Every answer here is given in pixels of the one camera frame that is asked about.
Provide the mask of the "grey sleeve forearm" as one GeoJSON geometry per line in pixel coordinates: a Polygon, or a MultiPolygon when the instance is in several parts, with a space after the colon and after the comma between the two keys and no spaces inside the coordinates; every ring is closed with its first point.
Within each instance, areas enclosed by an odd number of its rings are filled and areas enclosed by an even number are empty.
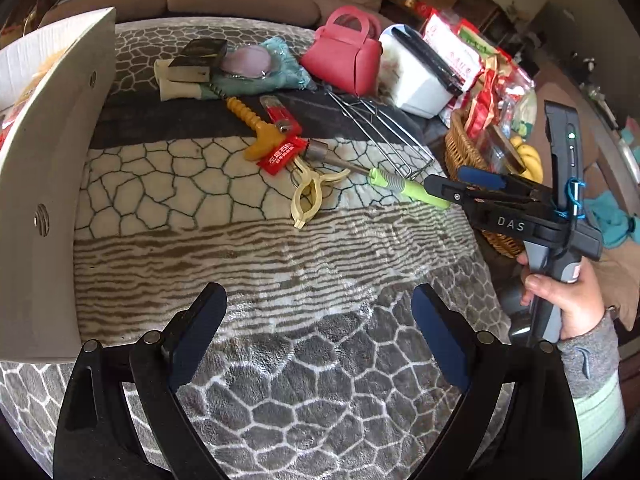
{"type": "Polygon", "coordinates": [[[578,420],[582,478],[586,478],[626,427],[618,339],[611,315],[605,312],[590,332],[559,341],[558,349],[578,420]]]}

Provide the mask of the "person's right hand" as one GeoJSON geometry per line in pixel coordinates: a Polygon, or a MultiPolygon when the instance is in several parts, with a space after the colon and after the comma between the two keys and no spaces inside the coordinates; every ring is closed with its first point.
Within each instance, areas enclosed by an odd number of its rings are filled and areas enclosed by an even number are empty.
{"type": "Polygon", "coordinates": [[[561,339],[573,339],[591,332],[605,315],[601,289],[592,263],[586,257],[579,265],[578,279],[572,284],[561,283],[529,269],[528,258],[521,252],[516,261],[524,286],[520,304],[528,307],[533,299],[544,299],[561,310],[561,339]]]}

